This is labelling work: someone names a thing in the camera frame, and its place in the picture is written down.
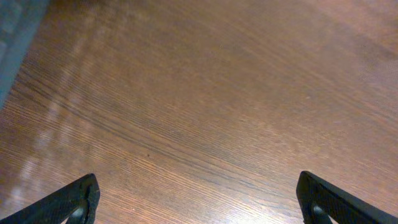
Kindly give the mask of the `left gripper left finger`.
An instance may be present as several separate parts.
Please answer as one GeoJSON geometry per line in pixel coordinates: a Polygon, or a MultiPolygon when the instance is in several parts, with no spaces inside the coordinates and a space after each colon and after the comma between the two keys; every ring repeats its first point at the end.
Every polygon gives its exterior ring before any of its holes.
{"type": "Polygon", "coordinates": [[[94,174],[87,174],[1,220],[7,223],[93,224],[100,200],[94,174]]]}

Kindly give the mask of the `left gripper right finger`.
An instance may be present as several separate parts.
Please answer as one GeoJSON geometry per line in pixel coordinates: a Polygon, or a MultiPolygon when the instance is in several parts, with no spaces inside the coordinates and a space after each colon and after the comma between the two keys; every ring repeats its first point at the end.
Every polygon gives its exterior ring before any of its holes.
{"type": "Polygon", "coordinates": [[[300,173],[297,199],[305,224],[337,223],[397,223],[390,215],[309,171],[300,173]]]}

